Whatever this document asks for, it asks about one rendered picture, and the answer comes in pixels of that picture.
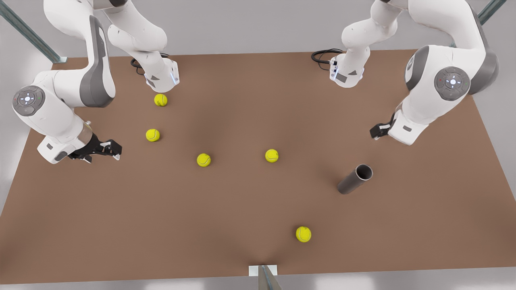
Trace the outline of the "grey tennis ball tube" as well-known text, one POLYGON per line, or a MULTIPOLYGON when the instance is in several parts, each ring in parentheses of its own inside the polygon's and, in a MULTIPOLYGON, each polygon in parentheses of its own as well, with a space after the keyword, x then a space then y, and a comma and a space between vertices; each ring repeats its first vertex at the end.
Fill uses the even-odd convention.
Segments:
POLYGON ((370 180, 372 176, 372 168, 367 164, 360 164, 338 183, 337 190, 343 195, 349 194, 370 180))

